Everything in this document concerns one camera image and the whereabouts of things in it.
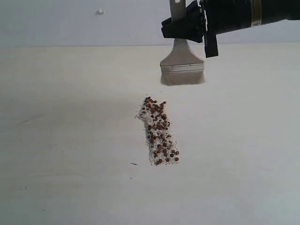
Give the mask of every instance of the pile of seeds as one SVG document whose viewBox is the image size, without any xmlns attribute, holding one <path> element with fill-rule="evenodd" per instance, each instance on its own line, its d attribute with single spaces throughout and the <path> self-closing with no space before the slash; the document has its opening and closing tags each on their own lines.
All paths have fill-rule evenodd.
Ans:
<svg viewBox="0 0 300 225">
<path fill-rule="evenodd" d="M 150 162 L 155 165 L 174 164 L 179 161 L 176 142 L 172 140 L 170 122 L 164 113 L 166 102 L 157 104 L 151 97 L 145 98 L 139 119 L 145 124 Z"/>
</svg>

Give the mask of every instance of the robotic arm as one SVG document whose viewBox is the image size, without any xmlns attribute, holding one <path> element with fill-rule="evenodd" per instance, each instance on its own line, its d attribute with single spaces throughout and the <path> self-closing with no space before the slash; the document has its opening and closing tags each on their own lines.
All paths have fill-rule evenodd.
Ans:
<svg viewBox="0 0 300 225">
<path fill-rule="evenodd" d="M 218 56 L 217 34 L 281 20 L 300 20 L 300 0 L 200 0 L 193 1 L 181 20 L 162 22 L 164 38 L 202 43 L 207 58 Z"/>
</svg>

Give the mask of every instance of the white wall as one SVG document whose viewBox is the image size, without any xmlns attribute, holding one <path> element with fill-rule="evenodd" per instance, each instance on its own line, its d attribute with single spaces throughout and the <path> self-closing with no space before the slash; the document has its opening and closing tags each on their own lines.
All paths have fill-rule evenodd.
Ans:
<svg viewBox="0 0 300 225">
<path fill-rule="evenodd" d="M 168 0 L 0 0 L 0 47 L 164 45 Z M 102 8 L 104 15 L 96 15 Z M 300 22 L 218 36 L 219 43 L 298 42 Z"/>
</svg>

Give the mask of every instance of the white tabletop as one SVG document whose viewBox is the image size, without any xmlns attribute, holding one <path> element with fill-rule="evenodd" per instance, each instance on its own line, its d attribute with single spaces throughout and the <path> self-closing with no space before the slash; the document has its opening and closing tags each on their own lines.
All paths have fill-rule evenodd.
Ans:
<svg viewBox="0 0 300 225">
<path fill-rule="evenodd" d="M 300 223 L 300 44 L 220 45 L 205 83 L 176 87 L 170 49 L 0 51 L 1 225 Z M 150 165 L 146 95 L 177 165 Z"/>
</svg>

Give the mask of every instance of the gold band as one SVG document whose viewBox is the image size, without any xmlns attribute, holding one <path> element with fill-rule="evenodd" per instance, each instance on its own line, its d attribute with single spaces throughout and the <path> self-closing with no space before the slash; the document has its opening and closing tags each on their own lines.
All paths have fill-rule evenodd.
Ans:
<svg viewBox="0 0 300 225">
<path fill-rule="evenodd" d="M 250 0 L 251 4 L 251 27 L 262 24 L 262 0 Z"/>
</svg>

